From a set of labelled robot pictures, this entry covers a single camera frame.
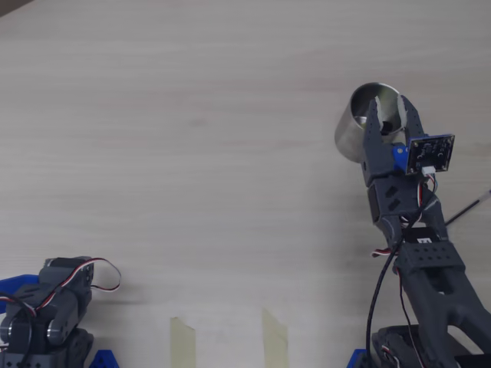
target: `masking tape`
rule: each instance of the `masking tape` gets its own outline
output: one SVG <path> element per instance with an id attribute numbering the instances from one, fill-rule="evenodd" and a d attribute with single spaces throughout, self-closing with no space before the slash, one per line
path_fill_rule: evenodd
<path id="1" fill-rule="evenodd" d="M 196 331 L 177 317 L 170 319 L 170 366 L 196 368 Z"/>
<path id="2" fill-rule="evenodd" d="M 288 368 L 288 328 L 262 310 L 265 368 Z"/>

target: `light wood surface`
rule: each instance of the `light wood surface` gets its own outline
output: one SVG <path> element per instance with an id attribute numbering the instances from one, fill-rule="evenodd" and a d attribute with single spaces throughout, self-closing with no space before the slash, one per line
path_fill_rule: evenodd
<path id="1" fill-rule="evenodd" d="M 383 244 L 334 129 L 368 81 L 455 133 L 451 215 L 491 186 L 491 2 L 35 0 L 0 18 L 0 277 L 45 258 L 124 274 L 83 327 L 122 368 L 170 366 L 170 318 L 199 368 L 264 366 L 262 308 L 291 368 L 364 343 Z M 491 307 L 491 205 L 451 237 Z M 99 268 L 102 282 L 109 270 Z M 374 329 L 404 322 L 384 283 Z"/>

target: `silver cylinder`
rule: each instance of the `silver cylinder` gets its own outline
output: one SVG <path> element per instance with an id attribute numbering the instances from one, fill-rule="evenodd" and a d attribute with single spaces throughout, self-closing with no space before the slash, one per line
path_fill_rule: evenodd
<path id="1" fill-rule="evenodd" d="M 378 116 L 384 140 L 392 141 L 397 132 L 404 128 L 397 104 L 400 95 L 395 88 L 382 83 L 368 83 L 357 88 L 351 95 L 334 134 L 338 151 L 356 163 L 362 160 L 368 105 L 375 97 L 378 97 Z"/>

